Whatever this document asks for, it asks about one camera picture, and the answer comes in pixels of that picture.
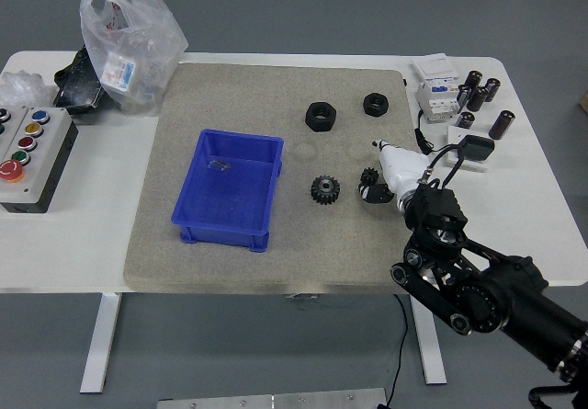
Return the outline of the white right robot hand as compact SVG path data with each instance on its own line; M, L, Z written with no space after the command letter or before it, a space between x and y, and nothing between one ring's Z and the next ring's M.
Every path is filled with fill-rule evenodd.
M381 173L373 167L362 171L358 185L360 197L372 204L396 200L398 209L402 210L417 189L429 165L428 158L384 140L373 142L373 145L379 151Z

